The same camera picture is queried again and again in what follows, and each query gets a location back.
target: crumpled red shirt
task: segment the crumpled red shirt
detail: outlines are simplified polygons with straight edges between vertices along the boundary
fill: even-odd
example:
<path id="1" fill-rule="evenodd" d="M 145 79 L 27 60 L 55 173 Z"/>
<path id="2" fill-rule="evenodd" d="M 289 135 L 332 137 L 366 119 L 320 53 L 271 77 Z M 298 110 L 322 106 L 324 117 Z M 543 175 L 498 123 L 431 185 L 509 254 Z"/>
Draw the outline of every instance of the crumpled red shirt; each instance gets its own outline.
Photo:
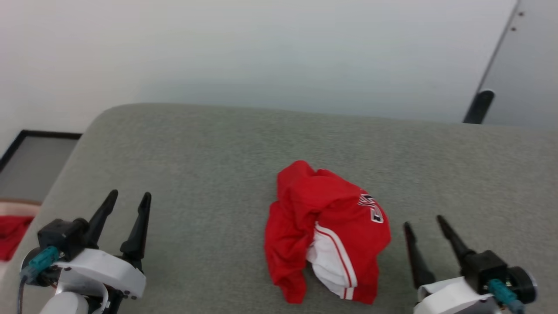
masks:
<path id="1" fill-rule="evenodd" d="M 34 217 L 0 216 L 0 260 L 11 260 Z"/>

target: red cloth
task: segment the red cloth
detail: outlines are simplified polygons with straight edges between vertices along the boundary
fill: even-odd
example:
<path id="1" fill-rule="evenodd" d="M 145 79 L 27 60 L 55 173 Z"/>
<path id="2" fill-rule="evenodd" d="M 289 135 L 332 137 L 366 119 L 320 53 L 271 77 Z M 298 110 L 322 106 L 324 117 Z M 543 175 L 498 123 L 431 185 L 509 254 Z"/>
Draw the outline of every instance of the red cloth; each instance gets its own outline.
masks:
<path id="1" fill-rule="evenodd" d="M 332 234 L 342 242 L 331 239 L 334 251 L 338 245 L 344 246 L 348 259 L 338 260 L 345 271 L 352 268 L 352 275 L 358 279 L 355 287 L 357 280 L 353 278 L 351 282 L 347 272 L 347 287 L 353 287 L 351 297 L 346 297 L 347 289 L 338 295 L 372 304 L 378 288 L 376 256 L 391 240 L 387 216 L 379 204 L 358 186 L 328 170 L 314 171 L 302 160 L 279 172 L 277 198 L 271 204 L 264 250 L 273 283 L 281 287 L 286 301 L 301 303 L 304 299 L 302 269 L 318 232 L 328 237 L 326 233 Z"/>
<path id="2" fill-rule="evenodd" d="M 11 260 L 33 217 L 0 216 L 0 260 Z"/>

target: gray panel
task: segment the gray panel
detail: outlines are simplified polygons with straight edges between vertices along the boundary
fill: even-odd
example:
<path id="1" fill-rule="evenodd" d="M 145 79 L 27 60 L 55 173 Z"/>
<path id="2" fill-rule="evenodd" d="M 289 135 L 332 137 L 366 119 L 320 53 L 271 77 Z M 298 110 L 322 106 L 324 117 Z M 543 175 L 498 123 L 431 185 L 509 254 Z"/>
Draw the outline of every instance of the gray panel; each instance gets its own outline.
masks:
<path id="1" fill-rule="evenodd" d="M 520 1 L 481 88 L 496 94 L 484 124 L 558 129 L 556 12 L 558 1 Z"/>
<path id="2" fill-rule="evenodd" d="M 43 201 L 77 142 L 26 137 L 0 172 L 0 197 Z"/>

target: white stripe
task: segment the white stripe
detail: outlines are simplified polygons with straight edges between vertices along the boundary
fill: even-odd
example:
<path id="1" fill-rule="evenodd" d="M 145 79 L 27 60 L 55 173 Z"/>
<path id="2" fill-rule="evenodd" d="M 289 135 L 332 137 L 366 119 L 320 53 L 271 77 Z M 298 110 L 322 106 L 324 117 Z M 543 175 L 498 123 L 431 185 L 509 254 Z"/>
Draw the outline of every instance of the white stripe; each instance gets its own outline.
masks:
<path id="1" fill-rule="evenodd" d="M 353 299 L 353 293 L 354 293 L 354 287 L 353 288 L 347 288 L 347 295 L 345 296 L 345 299 L 352 300 Z"/>
<path id="2" fill-rule="evenodd" d="M 339 249 L 339 253 L 341 254 L 341 260 L 343 261 L 343 264 L 345 264 L 345 267 L 347 268 L 347 271 L 349 272 L 349 278 L 350 278 L 351 284 L 352 284 L 353 287 L 356 287 L 357 286 L 357 275 L 354 272 L 353 264 L 350 262 L 349 255 L 347 254 L 347 251 L 345 251 L 345 246 L 343 245 L 343 242 L 341 242 L 341 239 L 337 236 L 337 234 L 335 234 L 335 232 L 333 232 L 333 230 L 324 228 L 324 227 L 320 226 L 317 222 L 316 222 L 316 229 L 320 232 L 323 232 L 323 233 L 331 236 L 331 238 L 333 239 L 333 241 L 337 245 L 337 248 Z"/>

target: white wall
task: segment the white wall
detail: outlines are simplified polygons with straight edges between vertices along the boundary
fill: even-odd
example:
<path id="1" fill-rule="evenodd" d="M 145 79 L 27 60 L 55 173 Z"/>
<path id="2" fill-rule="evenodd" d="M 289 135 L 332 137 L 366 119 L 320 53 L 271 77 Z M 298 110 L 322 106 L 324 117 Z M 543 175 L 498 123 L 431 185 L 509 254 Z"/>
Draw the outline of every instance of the white wall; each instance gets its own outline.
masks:
<path id="1" fill-rule="evenodd" d="M 16 116 L 15 108 L 0 103 L 0 157 L 23 129 L 23 123 Z"/>
<path id="2" fill-rule="evenodd" d="M 558 128 L 558 1 L 522 0 L 483 88 L 485 124 Z"/>
<path id="3" fill-rule="evenodd" d="M 515 3 L 3 0 L 0 102 L 52 131 L 133 102 L 458 122 Z"/>

